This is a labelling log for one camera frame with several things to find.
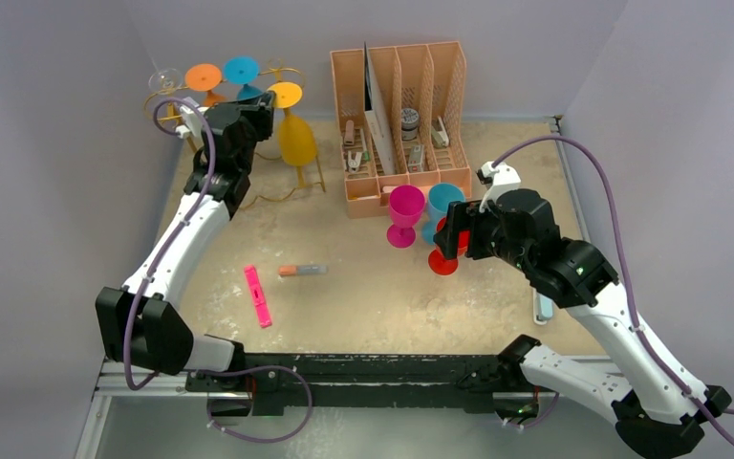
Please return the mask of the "light blue wine glass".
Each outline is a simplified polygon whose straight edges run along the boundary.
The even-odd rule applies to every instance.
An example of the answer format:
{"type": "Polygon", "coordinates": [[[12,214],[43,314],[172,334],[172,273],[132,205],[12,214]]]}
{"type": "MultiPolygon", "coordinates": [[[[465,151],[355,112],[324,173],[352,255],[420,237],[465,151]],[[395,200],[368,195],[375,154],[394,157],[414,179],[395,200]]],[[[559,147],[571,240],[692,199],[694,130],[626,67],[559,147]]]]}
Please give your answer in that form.
{"type": "Polygon", "coordinates": [[[421,235],[426,244],[434,244],[437,225],[446,216],[449,205],[452,202],[463,202],[464,200],[463,191],[449,183],[440,183],[429,189],[426,205],[428,220],[421,229],[421,235]]]}

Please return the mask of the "yellow plastic wine glass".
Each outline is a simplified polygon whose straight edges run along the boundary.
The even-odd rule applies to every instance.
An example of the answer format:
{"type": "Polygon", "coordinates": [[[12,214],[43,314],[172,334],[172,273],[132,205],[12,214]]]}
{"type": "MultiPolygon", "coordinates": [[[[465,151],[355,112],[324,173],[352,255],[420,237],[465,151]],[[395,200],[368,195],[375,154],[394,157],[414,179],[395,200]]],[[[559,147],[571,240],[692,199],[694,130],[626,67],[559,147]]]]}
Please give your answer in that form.
{"type": "Polygon", "coordinates": [[[285,164],[302,167],[313,162],[317,146],[308,123],[291,109],[302,99],[303,89],[291,81],[275,82],[269,87],[275,93],[274,107],[281,109],[284,118],[277,128],[277,140],[285,164]]]}

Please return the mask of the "magenta plastic wine glass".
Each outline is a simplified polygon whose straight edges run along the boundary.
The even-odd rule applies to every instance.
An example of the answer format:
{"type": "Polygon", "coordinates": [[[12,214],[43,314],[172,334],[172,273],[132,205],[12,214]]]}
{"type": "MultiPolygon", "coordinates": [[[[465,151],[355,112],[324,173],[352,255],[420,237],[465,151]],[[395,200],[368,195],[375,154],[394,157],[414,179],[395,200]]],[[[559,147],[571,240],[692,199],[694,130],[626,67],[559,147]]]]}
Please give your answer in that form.
{"type": "Polygon", "coordinates": [[[390,193],[388,212],[392,224],[386,231],[386,238],[393,247],[405,249],[413,245],[417,238],[415,226],[425,206],[426,198],[416,186],[403,185],[390,193]]]}

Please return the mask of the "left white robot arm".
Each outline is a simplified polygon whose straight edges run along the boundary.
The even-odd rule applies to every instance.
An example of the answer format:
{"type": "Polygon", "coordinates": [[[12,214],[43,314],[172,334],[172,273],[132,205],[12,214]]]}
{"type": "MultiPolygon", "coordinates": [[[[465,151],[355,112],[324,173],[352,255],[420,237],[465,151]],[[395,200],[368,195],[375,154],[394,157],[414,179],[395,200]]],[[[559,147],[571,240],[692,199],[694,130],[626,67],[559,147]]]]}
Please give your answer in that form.
{"type": "Polygon", "coordinates": [[[120,287],[97,295],[105,354],[153,372],[207,371],[222,390],[246,381],[242,344],[199,335],[177,309],[205,250],[232,220],[250,187],[255,147],[270,138],[276,95],[200,107],[191,98],[165,98],[182,122],[166,134],[200,137],[203,146],[183,189],[177,213],[142,265],[120,287]]]}

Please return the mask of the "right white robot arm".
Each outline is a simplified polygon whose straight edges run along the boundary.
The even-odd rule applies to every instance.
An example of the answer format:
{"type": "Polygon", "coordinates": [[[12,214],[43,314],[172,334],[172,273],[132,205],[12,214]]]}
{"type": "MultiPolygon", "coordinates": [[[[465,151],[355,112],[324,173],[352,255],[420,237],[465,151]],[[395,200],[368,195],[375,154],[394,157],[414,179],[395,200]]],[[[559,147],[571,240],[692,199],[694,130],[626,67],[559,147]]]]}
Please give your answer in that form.
{"type": "Polygon", "coordinates": [[[690,453],[703,425],[731,404],[724,388],[687,372],[653,330],[630,315],[616,270],[591,243],[564,237],[551,204],[536,191],[509,191],[490,203],[453,202],[434,241],[448,260],[507,262],[581,324],[619,369],[618,376],[595,371],[522,335],[499,354],[505,386],[530,383],[559,392],[611,423],[644,458],[690,453]]]}

